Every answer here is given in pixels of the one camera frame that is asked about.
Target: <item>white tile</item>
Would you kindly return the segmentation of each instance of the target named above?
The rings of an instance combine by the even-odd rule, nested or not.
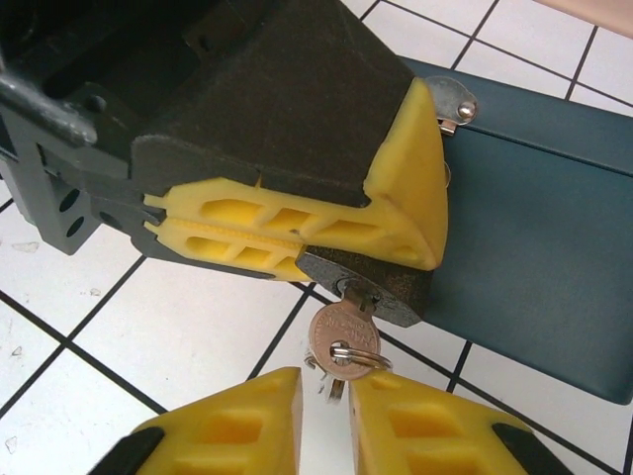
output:
[[[598,30],[580,82],[633,104],[633,40]]]
[[[0,289],[69,333],[139,257],[130,238],[102,226],[72,256],[44,243],[16,206],[0,214]]]
[[[56,341],[50,336],[0,303],[0,406],[20,389],[56,347]]]
[[[372,6],[374,0],[342,0],[343,3],[349,8],[354,15],[361,17],[369,7]]]
[[[0,421],[0,472],[84,474],[155,413],[65,351]]]
[[[556,97],[565,97],[571,84],[567,79],[479,43],[468,48],[457,70]]]
[[[450,67],[467,38],[387,3],[381,3],[365,24],[395,54]]]
[[[497,409],[495,406],[490,404],[488,401],[480,398],[474,393],[471,393],[469,390],[463,388],[462,386],[457,386],[455,388],[454,394],[456,396],[460,396],[462,398],[469,399],[479,404],[483,404],[484,406],[488,406],[493,409]],[[534,432],[536,436],[543,442],[543,444],[550,449],[550,451],[556,455],[556,457],[563,462],[567,468],[569,468],[576,475],[604,475],[604,471],[592,463],[587,462],[582,457],[579,457],[571,450],[565,448],[558,442],[555,442],[551,438],[542,433],[536,431]]]
[[[501,0],[478,38],[573,77],[592,28],[532,0]]]
[[[574,87],[571,99],[574,102],[586,104],[597,109],[604,109],[605,111],[615,112],[616,114],[622,114],[623,116],[633,117],[633,107],[614,101],[613,99],[609,99],[608,97],[598,94],[597,92],[593,92],[583,86],[577,85]]]
[[[242,383],[300,296],[283,282],[149,260],[76,341],[174,409]]]
[[[392,0],[420,15],[471,35],[486,16],[493,0]]]
[[[339,300],[321,286],[316,286],[316,291],[333,302]],[[374,318],[374,322],[380,330],[389,336],[432,359],[449,371],[455,368],[459,355],[464,348],[465,340],[425,322],[420,322],[407,329],[378,318]]]
[[[607,403],[475,346],[462,377],[599,460],[622,467],[633,405]]]
[[[352,475],[354,465],[347,390],[339,405],[328,404],[325,401],[325,394],[318,393],[321,386],[320,370],[311,370],[303,365],[308,349],[310,321],[321,307],[322,304],[317,300],[309,299],[306,302],[264,366],[263,372],[285,366],[304,368],[304,422],[300,475]],[[448,378],[386,342],[383,342],[382,353],[392,360],[395,372],[402,376],[440,389],[445,389],[448,385]]]
[[[0,206],[4,205],[11,198],[11,193],[9,193],[9,188],[7,188],[7,184],[4,180],[0,180]]]

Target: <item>metal rivet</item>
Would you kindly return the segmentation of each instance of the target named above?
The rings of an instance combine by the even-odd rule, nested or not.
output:
[[[462,102],[457,108],[457,113],[462,119],[472,119],[477,113],[477,106],[470,101]]]

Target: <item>black rubber pad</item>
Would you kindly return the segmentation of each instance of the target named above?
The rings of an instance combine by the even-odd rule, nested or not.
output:
[[[527,475],[574,475],[532,432],[507,424],[493,430]]]
[[[88,475],[136,475],[164,436],[162,428],[148,427],[122,438]]]
[[[247,40],[206,46],[135,140],[135,188],[261,176],[268,189],[369,204],[363,180],[413,74],[338,0],[273,3]]]

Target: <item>dark teal panel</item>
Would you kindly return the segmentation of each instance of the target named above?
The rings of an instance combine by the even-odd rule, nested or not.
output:
[[[427,319],[630,402],[633,179],[470,130],[444,143],[449,240]]]

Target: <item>yellow plastic piece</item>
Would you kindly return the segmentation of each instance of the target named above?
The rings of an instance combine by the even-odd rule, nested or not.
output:
[[[519,419],[386,371],[351,382],[358,475],[525,475],[492,429]]]
[[[180,255],[277,280],[309,280],[295,265],[306,244],[430,270],[440,264],[446,242],[445,185],[433,101],[416,79],[365,179],[366,208],[215,178],[146,196],[145,204],[165,209],[167,218],[145,226]]]
[[[295,475],[302,385],[282,368],[147,421],[165,437],[137,475]]]

